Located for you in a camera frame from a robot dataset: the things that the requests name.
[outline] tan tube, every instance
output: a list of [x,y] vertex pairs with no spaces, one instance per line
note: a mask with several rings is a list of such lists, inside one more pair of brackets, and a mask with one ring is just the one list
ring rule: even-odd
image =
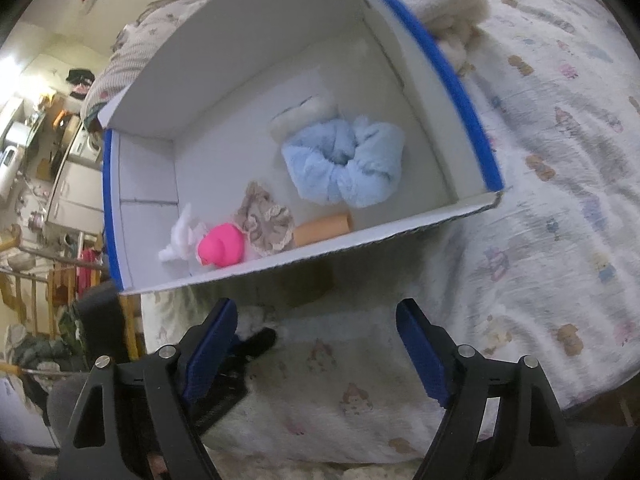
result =
[[293,241],[296,247],[304,247],[305,245],[348,234],[352,230],[351,215],[343,213],[327,216],[296,227],[293,230]]

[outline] beige scrunchie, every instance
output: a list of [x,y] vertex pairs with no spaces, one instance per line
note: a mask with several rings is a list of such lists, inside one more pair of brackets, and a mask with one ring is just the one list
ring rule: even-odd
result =
[[260,256],[284,250],[293,237],[293,216],[287,207],[278,205],[257,182],[250,182],[244,200],[234,217],[238,228]]

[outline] cabinet door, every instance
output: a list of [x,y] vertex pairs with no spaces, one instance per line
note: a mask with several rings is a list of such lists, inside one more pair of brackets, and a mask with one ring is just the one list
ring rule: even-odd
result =
[[66,200],[51,205],[48,221],[52,224],[78,229],[85,233],[100,234],[104,228],[104,213]]
[[74,162],[65,162],[58,183],[60,198],[102,211],[102,173]]

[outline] blue trim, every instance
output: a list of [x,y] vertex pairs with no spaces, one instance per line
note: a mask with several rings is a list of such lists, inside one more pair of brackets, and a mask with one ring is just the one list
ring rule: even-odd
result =
[[504,189],[502,177],[500,176],[500,171],[498,170],[494,154],[491,151],[489,141],[482,130],[482,126],[468,95],[460,84],[458,76],[453,72],[449,62],[442,55],[431,35],[405,4],[402,3],[401,0],[384,0],[384,2],[415,38],[415,41],[417,41],[425,56],[431,61],[435,71],[440,76],[440,80],[449,92],[453,104],[465,125],[469,141],[476,152],[476,158],[480,165],[485,186],[489,191],[500,191]]
[[113,132],[104,133],[104,155],[102,156],[102,201],[104,202],[104,237],[109,255],[109,273],[119,290],[124,290],[122,275],[116,253],[116,237],[113,228],[113,207],[111,206],[111,142]]

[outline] blue gripper pad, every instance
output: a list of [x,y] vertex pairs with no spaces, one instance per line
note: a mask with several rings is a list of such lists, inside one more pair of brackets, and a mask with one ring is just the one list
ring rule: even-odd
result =
[[[445,364],[431,345],[427,334],[433,328],[439,328],[442,331],[444,329],[434,327],[429,323],[414,300],[404,300],[398,303],[396,327],[427,395],[431,399],[437,400],[443,408],[448,408],[452,393],[447,389]],[[445,342],[444,345],[447,351],[455,348],[453,341],[450,338],[449,340],[450,345],[448,342]]]
[[226,357],[233,342],[237,341],[238,310],[236,304],[232,300],[225,299],[223,301],[222,307],[213,320],[207,317],[202,325],[193,327],[196,329],[194,334],[197,334],[199,343],[196,343],[195,348],[189,349],[191,357],[185,366],[182,379],[181,397],[187,404],[193,404],[209,391],[220,363]]

